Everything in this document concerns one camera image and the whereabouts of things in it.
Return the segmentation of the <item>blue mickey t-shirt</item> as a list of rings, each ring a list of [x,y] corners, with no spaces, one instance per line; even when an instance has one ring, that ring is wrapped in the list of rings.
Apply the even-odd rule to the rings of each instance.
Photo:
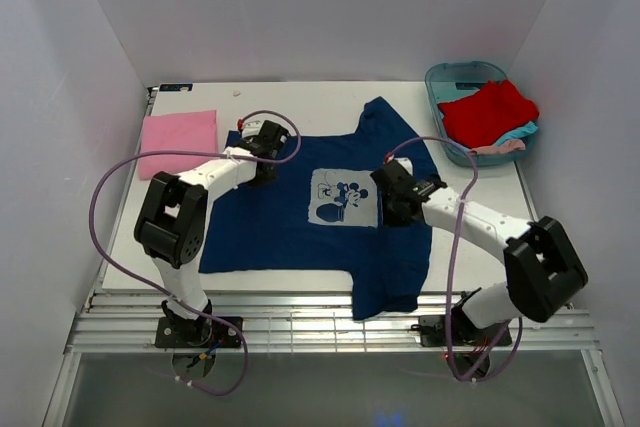
[[[338,270],[352,279],[352,315],[412,312],[426,280],[429,226],[387,227],[371,174],[403,149],[419,179],[436,166],[416,132],[382,97],[366,103],[355,131],[291,139],[300,150],[263,186],[242,184],[212,206],[199,271]]]

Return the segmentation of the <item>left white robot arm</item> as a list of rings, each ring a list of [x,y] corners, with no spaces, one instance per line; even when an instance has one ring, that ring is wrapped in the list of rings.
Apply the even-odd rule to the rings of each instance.
[[[134,239],[158,269],[168,291],[166,315],[179,320],[177,333],[190,346],[205,344],[212,334],[210,319],[200,314],[208,310],[209,300],[198,255],[213,203],[242,184],[274,180],[275,162],[289,137],[276,122],[251,122],[218,157],[179,174],[159,172],[149,183]]]

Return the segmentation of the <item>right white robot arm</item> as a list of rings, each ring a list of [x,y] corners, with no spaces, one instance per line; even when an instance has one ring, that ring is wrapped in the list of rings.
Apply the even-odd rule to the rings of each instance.
[[[499,213],[468,201],[437,178],[416,179],[411,161],[390,160],[371,174],[387,226],[422,223],[448,231],[499,260],[506,281],[478,288],[451,308],[451,336],[474,344],[489,328],[524,317],[546,322],[588,283],[563,225]]]

